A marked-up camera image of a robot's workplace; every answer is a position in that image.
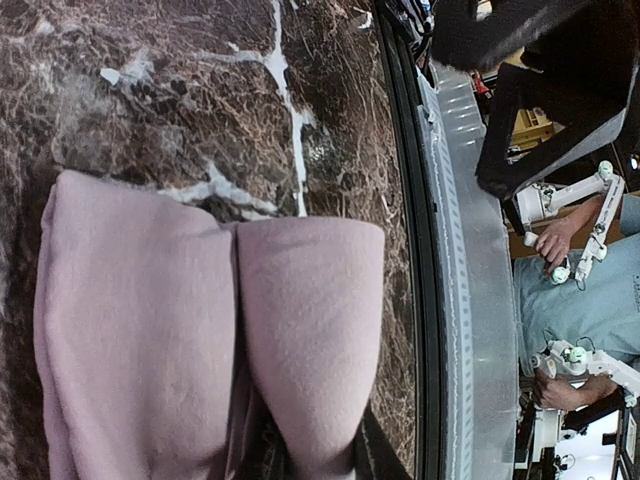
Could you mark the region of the operator left hand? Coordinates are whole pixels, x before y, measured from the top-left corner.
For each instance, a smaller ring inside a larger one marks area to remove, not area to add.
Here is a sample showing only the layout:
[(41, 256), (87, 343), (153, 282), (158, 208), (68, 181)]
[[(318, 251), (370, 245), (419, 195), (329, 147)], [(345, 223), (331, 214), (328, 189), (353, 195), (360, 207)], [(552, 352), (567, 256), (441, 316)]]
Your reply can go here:
[(618, 385), (608, 376), (591, 376), (579, 388), (563, 378), (551, 378), (537, 370), (533, 385), (533, 399), (544, 409), (575, 411), (594, 404), (612, 394)]

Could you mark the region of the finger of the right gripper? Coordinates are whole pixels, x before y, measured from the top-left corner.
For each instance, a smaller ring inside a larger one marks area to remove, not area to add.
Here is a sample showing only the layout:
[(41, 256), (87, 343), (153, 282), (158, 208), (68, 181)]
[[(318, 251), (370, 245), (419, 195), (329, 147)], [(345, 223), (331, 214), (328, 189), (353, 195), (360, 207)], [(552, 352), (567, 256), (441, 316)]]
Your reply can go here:
[[(481, 189), (510, 200), (549, 173), (616, 139), (639, 70), (636, 1), (442, 1), (431, 55), (464, 72), (498, 70), (476, 166)], [(511, 164), (520, 109), (541, 108), (561, 132)]]

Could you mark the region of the pink white underwear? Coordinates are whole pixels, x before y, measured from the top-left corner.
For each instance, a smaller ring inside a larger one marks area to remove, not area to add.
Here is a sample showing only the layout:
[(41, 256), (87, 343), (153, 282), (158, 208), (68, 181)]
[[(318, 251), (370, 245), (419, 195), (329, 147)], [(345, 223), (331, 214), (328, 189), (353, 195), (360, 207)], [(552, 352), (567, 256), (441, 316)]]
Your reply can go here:
[(50, 192), (34, 348), (54, 479), (242, 479), (273, 420), (288, 479), (352, 479), (381, 340), (383, 231), (221, 224), (66, 171)]

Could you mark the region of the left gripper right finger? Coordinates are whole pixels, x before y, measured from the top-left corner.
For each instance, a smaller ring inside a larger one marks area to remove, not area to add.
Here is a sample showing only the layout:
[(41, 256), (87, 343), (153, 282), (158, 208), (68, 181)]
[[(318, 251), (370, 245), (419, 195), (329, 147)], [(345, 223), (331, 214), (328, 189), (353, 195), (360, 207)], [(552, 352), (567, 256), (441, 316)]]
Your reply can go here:
[(364, 410), (354, 438), (357, 480), (410, 480), (380, 426), (370, 404)]

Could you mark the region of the operator right hand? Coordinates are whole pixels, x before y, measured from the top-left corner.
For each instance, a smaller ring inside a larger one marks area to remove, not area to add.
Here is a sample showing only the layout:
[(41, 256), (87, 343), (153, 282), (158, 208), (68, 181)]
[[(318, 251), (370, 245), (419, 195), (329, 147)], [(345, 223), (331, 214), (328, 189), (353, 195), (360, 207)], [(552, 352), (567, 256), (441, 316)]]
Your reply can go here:
[(533, 248), (544, 259), (548, 275), (567, 257), (571, 240), (579, 229), (579, 224), (567, 216), (553, 220), (537, 237)]

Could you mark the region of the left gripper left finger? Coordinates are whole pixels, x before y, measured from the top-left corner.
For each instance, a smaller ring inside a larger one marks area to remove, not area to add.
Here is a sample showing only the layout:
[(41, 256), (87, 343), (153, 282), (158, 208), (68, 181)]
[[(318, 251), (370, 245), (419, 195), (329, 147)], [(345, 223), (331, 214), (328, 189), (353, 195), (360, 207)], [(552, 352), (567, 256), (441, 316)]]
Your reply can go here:
[(249, 415), (250, 442), (244, 456), (244, 478), (285, 480), (288, 478), (288, 452), (284, 438), (265, 401), (257, 391)]

